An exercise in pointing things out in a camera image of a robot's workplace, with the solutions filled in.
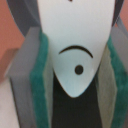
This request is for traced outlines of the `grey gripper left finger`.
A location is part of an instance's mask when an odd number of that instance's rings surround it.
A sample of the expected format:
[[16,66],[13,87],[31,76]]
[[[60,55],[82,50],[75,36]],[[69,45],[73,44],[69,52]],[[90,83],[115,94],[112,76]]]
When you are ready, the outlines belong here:
[[30,28],[7,73],[20,128],[51,128],[53,71],[48,39]]

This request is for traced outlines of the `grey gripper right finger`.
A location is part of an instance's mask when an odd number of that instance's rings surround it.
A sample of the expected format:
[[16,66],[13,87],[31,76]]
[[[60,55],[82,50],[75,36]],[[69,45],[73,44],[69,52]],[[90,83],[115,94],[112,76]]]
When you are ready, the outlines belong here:
[[113,27],[97,72],[102,128],[123,128],[128,112],[128,37]]

